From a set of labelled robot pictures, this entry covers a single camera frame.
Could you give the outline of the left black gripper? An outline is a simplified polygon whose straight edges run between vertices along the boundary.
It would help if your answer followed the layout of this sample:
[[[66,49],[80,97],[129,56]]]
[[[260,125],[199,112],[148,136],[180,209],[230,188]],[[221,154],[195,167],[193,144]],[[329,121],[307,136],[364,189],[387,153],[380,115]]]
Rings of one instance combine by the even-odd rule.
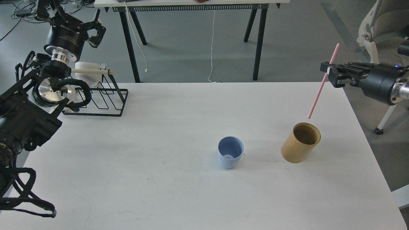
[[[69,16],[64,19],[64,10],[60,0],[37,0],[35,5],[35,20],[51,23],[44,50],[51,55],[54,51],[67,54],[70,62],[80,60],[83,47],[87,41],[92,48],[98,48],[106,32],[106,28],[99,21],[100,9],[96,10],[93,21],[84,23],[84,30],[78,29],[80,20]],[[50,17],[47,7],[56,10],[54,17]],[[95,35],[88,37],[88,32],[94,30]]]

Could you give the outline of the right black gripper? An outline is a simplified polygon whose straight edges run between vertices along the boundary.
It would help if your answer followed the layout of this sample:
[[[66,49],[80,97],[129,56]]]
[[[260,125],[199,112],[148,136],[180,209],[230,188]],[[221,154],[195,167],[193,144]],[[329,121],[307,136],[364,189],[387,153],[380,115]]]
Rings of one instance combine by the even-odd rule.
[[[329,73],[333,87],[346,85],[362,89],[364,95],[381,103],[393,106],[404,99],[404,68],[390,64],[349,62],[330,64],[322,62],[320,71],[327,73],[334,67],[340,73]]]

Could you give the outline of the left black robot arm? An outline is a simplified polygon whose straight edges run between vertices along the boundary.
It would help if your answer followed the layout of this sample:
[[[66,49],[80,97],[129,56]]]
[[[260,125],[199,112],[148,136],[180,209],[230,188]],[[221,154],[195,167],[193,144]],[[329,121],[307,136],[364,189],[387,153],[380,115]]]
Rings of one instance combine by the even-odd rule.
[[[38,0],[35,20],[48,22],[45,53],[31,51],[15,67],[16,83],[1,95],[1,210],[54,218],[55,206],[32,192],[36,172],[17,167],[22,150],[33,151],[61,127],[64,109],[78,111],[91,102],[91,89],[71,78],[70,62],[80,60],[88,42],[97,48],[105,34],[98,20],[90,22],[66,13],[58,0]]]

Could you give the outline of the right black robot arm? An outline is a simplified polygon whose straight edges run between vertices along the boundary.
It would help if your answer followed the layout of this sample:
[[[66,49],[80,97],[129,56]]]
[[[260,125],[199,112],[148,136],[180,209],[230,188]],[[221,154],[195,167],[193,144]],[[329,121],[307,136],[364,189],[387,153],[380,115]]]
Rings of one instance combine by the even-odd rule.
[[[321,63],[335,88],[346,85],[362,89],[366,97],[393,106],[408,100],[408,40],[395,39],[378,44],[369,42],[369,63]]]

